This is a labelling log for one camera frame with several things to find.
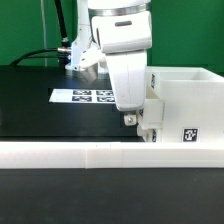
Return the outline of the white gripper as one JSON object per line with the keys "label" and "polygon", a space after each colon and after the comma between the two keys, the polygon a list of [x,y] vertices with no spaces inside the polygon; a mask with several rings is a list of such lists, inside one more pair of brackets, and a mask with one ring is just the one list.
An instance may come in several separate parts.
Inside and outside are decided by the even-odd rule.
{"label": "white gripper", "polygon": [[[94,16],[92,34],[105,55],[119,111],[143,107],[146,94],[148,48],[152,47],[151,13]],[[124,113],[126,126],[137,124],[135,113]]]}

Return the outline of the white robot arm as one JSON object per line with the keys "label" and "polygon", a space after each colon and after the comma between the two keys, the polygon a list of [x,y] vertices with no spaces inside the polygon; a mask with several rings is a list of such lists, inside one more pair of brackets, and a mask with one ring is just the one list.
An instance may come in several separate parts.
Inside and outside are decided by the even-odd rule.
{"label": "white robot arm", "polygon": [[147,50],[152,47],[151,0],[77,0],[78,33],[70,71],[109,73],[124,122],[137,123],[146,96]]}

